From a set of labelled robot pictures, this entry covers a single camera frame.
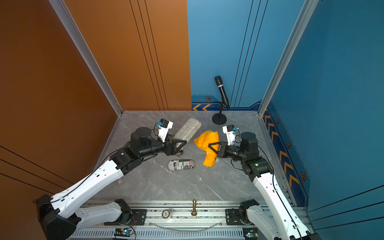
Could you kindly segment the orange fluffy cloth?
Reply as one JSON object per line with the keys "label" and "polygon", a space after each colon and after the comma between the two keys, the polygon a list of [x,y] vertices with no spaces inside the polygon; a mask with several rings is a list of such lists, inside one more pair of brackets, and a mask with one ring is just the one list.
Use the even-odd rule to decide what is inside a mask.
{"label": "orange fluffy cloth", "polygon": [[219,151],[219,145],[212,145],[209,147],[209,144],[214,144],[219,142],[219,133],[213,131],[206,131],[202,133],[199,137],[194,139],[196,146],[203,150],[205,153],[204,166],[213,167],[216,163],[217,152]]}

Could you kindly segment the grey rectangular eyeglass case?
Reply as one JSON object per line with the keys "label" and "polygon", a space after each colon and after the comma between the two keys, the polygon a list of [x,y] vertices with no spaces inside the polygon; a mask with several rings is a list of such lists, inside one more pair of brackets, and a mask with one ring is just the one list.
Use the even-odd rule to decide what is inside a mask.
{"label": "grey rectangular eyeglass case", "polygon": [[183,140],[189,142],[201,127],[201,122],[194,118],[189,118],[181,129],[175,134],[173,140]]}

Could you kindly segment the newspaper print eyeglass case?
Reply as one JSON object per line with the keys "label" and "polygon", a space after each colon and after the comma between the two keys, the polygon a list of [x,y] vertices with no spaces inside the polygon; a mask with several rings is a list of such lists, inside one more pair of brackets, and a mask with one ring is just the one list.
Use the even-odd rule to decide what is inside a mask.
{"label": "newspaper print eyeglass case", "polygon": [[172,160],[168,163],[168,168],[170,171],[192,170],[194,167],[195,161],[190,159]]}

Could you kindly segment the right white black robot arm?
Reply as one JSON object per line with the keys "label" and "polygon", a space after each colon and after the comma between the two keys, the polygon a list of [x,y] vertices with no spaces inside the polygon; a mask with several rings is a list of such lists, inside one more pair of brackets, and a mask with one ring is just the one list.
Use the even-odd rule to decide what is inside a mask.
{"label": "right white black robot arm", "polygon": [[293,210],[276,180],[275,171],[268,160],[259,154],[254,133],[241,134],[239,146],[226,142],[210,143],[208,147],[220,158],[239,161],[243,172],[261,193],[272,216],[264,213],[255,200],[244,201],[239,206],[241,219],[254,225],[268,240],[319,240]]}

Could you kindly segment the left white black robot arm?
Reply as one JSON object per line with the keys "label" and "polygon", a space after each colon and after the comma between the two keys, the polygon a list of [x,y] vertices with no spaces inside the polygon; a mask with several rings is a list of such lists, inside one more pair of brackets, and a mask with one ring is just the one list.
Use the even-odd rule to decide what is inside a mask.
{"label": "left white black robot arm", "polygon": [[66,240],[76,230],[100,223],[126,225],[133,213],[129,205],[118,199],[99,207],[82,209],[81,206],[104,187],[127,175],[141,163],[164,153],[176,155],[192,138],[192,133],[177,132],[170,138],[167,128],[160,128],[158,137],[151,129],[140,127],[122,148],[114,151],[107,160],[68,189],[36,200],[38,221],[48,240]]}

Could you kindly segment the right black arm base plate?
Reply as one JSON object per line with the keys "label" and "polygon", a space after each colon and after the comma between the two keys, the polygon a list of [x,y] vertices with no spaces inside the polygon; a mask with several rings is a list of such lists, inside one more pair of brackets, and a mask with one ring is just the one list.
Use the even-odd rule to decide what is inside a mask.
{"label": "right black arm base plate", "polygon": [[266,222],[261,214],[243,208],[226,209],[225,219],[228,226],[256,226]]}

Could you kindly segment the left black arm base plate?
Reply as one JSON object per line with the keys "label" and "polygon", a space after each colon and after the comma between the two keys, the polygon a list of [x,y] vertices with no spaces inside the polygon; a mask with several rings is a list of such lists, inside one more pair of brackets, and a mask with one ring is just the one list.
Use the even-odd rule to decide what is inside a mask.
{"label": "left black arm base plate", "polygon": [[114,222],[105,222],[105,226],[143,226],[147,217],[147,210],[131,210],[123,212]]}

